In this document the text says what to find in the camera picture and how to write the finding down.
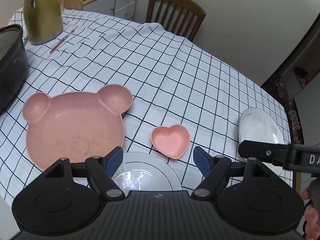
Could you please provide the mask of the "person's right hand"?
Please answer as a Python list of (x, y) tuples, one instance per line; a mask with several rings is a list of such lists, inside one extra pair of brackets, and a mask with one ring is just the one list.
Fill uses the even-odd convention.
[(319, 239), (319, 211), (313, 206), (313, 200), (316, 198), (310, 192), (309, 186), (300, 195), (303, 200), (308, 200), (304, 207), (303, 238)]

